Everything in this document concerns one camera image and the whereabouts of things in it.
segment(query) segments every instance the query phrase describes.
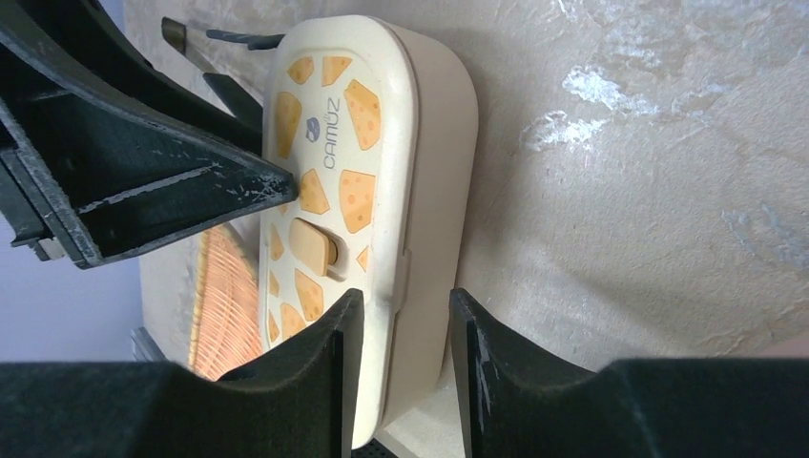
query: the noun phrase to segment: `cheese pattern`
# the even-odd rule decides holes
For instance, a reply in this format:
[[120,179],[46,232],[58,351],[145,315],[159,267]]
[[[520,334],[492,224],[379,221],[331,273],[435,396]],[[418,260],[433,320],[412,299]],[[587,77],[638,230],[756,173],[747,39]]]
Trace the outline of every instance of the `cheese pattern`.
[[280,241],[280,234],[275,224],[270,226],[270,258],[279,260],[283,256],[283,242]]
[[345,69],[351,65],[351,57],[344,57],[340,55],[327,55],[323,57],[323,80],[321,85],[323,87],[331,86],[337,81],[338,78],[345,72]]
[[[377,145],[382,133],[382,107],[379,97],[370,89],[375,84],[373,79],[363,73],[360,64],[356,56],[324,53],[298,58],[286,68],[286,75],[281,70],[281,75],[288,75],[288,79],[281,81],[275,99],[276,151],[278,157],[289,161],[279,165],[286,164],[292,170],[297,165],[301,175],[298,201],[283,204],[269,214],[271,218],[265,229],[268,258],[272,260],[267,271],[265,326],[272,346],[315,322],[339,297],[331,296],[336,294],[333,286],[324,289],[327,284],[342,279],[345,272],[350,272],[348,275],[353,279],[368,271],[368,231],[373,222],[377,170],[374,164],[380,154]],[[321,85],[308,82],[312,78],[320,80]],[[313,99],[304,93],[309,91],[328,94],[322,98],[323,105],[309,106]],[[339,113],[342,120],[336,121],[338,115],[329,112],[323,117],[323,107]],[[335,129],[346,129],[345,136],[335,137],[338,132]],[[331,149],[336,148],[338,141],[341,146],[334,154]],[[337,277],[330,270],[325,276],[315,276],[302,261],[285,256],[288,229],[295,218],[331,232],[328,236],[342,239],[341,249],[346,250],[344,254],[351,261],[338,262],[341,267],[334,264],[328,269],[347,271]],[[340,249],[337,256],[338,259],[342,256]]]
[[280,292],[280,284],[278,283],[278,279],[276,278],[275,274],[270,272],[270,294],[275,297],[278,297]]
[[306,274],[295,269],[295,289],[298,290],[303,317],[308,322],[320,318],[323,314],[323,288]]
[[292,141],[301,123],[303,107],[297,97],[291,93],[279,93],[276,99],[276,142],[278,155],[282,159],[289,158]]
[[344,94],[360,149],[366,151],[376,145],[380,137],[382,112],[379,97],[356,79],[351,80]]
[[282,303],[280,305],[280,328],[283,332],[283,339],[287,340],[290,337],[303,331],[306,323],[303,322],[301,314],[292,305]]
[[295,61],[294,64],[289,66],[286,71],[289,77],[298,84],[305,84],[309,76],[315,72],[315,59],[311,57],[302,57]]
[[270,331],[270,342],[274,342],[278,339],[279,330],[278,325],[276,324],[276,319],[273,317],[273,313],[269,310],[267,311],[267,330]]
[[357,263],[363,269],[363,272],[368,271],[368,247],[367,246],[360,253],[360,255],[357,257]]
[[340,174],[340,212],[351,234],[371,222],[376,182],[373,175],[360,172],[343,170]]
[[312,169],[303,174],[300,188],[298,200],[301,202],[301,210],[317,215],[322,215],[329,210],[328,198],[326,198],[317,170]]

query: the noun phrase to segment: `white paint stain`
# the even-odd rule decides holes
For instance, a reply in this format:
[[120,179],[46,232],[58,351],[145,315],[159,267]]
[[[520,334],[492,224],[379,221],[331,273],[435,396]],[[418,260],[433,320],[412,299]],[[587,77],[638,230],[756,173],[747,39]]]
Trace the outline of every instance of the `white paint stain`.
[[704,88],[686,91],[672,102],[672,113],[686,115],[699,119],[705,118],[705,112],[710,109],[720,97],[734,88],[732,85],[712,83]]
[[809,270],[809,234],[784,223],[766,203],[761,204],[761,211],[763,218],[722,212],[722,219],[750,254],[768,262],[778,260],[798,270]]
[[[480,329],[477,331],[478,334],[478,352],[480,353],[480,358],[475,362],[475,375],[477,375],[478,379],[478,422],[480,423],[481,431],[484,429],[484,413],[483,409],[486,409],[486,412],[491,413],[491,397],[488,394],[488,384],[489,382],[486,380],[486,373],[484,372],[484,364],[491,362],[491,357],[488,355],[488,349],[486,347],[486,337],[480,332]],[[497,380],[500,380],[500,374],[497,371],[497,367],[494,367],[494,374]]]
[[614,51],[620,55],[626,56],[630,59],[638,59],[649,68],[657,68],[662,65],[662,61],[657,57],[654,51],[648,48],[640,48],[635,45],[621,43],[614,46]]
[[166,186],[171,186],[173,184],[179,183],[183,180],[199,177],[200,175],[204,174],[211,170],[211,166],[207,167],[199,167],[198,169],[190,170],[188,172],[184,172],[182,174],[175,175],[173,177],[168,177],[164,179],[159,179],[157,181],[153,181],[151,183],[144,184],[143,186],[138,186],[134,189],[128,189],[122,193],[118,193],[114,196],[109,196],[108,198],[103,198],[101,200],[97,200],[93,203],[89,203],[81,208],[78,209],[79,215],[84,215],[85,213],[89,213],[96,208],[102,205],[111,205],[114,203],[118,203],[122,200],[126,200],[127,198],[133,198],[135,196],[139,196],[143,193],[149,193],[151,191],[155,191],[158,189],[165,188]]
[[575,66],[562,81],[562,88],[590,103],[600,103],[612,112],[626,115],[655,115],[656,105],[641,95],[629,96],[621,87],[603,76],[603,69],[594,66]]
[[569,21],[578,21],[579,15],[576,12],[576,6],[570,0],[556,0],[556,3],[559,5],[559,10],[562,10],[562,14],[564,14]]
[[545,113],[523,129],[520,144],[532,151],[543,151],[556,145],[583,143],[607,122],[607,119],[570,121],[565,112]]
[[42,54],[42,55],[48,55],[48,53],[52,49],[51,45],[49,45],[48,43],[42,42],[42,41],[37,43],[37,45],[38,45],[37,48],[39,48],[39,53]]

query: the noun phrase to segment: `cheese wedge print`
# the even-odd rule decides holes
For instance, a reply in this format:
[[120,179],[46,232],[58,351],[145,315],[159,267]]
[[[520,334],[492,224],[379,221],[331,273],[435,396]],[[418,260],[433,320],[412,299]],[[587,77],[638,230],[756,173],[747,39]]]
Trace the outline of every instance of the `cheese wedge print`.
[[270,342],[278,338],[278,325],[276,324],[276,319],[273,317],[272,312],[269,310],[267,310],[267,332],[270,335]]
[[301,102],[290,93],[278,93],[276,99],[276,143],[278,155],[289,158],[292,141],[301,122]]
[[283,256],[283,242],[275,224],[270,224],[270,259],[279,260]]
[[360,172],[343,170],[340,174],[340,213],[351,234],[356,234],[371,222],[376,182],[373,175]]
[[360,255],[357,257],[357,263],[363,269],[363,272],[368,271],[368,247],[367,246],[360,253]]
[[318,177],[318,172],[311,169],[301,177],[299,201],[301,202],[301,210],[304,212],[322,215],[326,213],[330,206],[326,193],[323,191],[321,179]]
[[351,115],[360,149],[368,150],[379,141],[382,128],[379,97],[356,79],[351,80],[343,95],[348,102],[348,113]]
[[306,274],[295,269],[295,289],[298,290],[303,317],[308,322],[320,318],[323,314],[323,288]]
[[303,331],[306,323],[303,322],[301,314],[292,305],[282,303],[280,305],[280,328],[283,332],[283,339],[287,340],[290,337]]
[[289,77],[298,84],[304,84],[315,72],[315,60],[311,57],[302,57],[289,66],[286,71]]
[[278,279],[272,272],[270,272],[270,294],[272,294],[275,297],[278,297],[279,292],[280,292],[280,284],[278,283]]
[[350,57],[341,57],[338,55],[325,56],[323,58],[322,86],[326,87],[334,84],[349,65],[351,65]]

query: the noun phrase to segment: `black plastic bracket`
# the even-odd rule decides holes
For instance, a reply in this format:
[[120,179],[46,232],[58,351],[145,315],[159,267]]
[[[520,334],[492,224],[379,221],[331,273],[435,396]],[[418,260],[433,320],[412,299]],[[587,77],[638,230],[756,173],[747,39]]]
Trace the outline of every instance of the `black plastic bracket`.
[[297,197],[260,132],[156,72],[94,0],[1,1],[0,74],[0,210],[42,260],[132,258]]
[[0,364],[0,456],[343,457],[363,293],[278,348],[200,379],[177,364]]
[[463,289],[450,341],[468,457],[800,456],[809,360],[634,359],[593,373]]

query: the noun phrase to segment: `countertop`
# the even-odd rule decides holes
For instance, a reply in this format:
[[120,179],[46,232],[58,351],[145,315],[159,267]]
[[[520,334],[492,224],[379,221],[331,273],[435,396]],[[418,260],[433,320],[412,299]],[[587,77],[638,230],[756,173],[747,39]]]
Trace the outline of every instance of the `countertop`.
[[[467,66],[481,131],[458,284],[496,318],[590,369],[749,355],[809,327],[809,5],[125,2],[135,46],[217,104],[162,43],[162,16],[278,33],[348,13],[435,38]],[[260,96],[272,52],[212,52]],[[258,248],[255,221],[238,225]],[[144,322],[181,362],[195,262],[195,238],[141,259]],[[417,456],[463,456],[455,396],[446,364],[385,434]]]

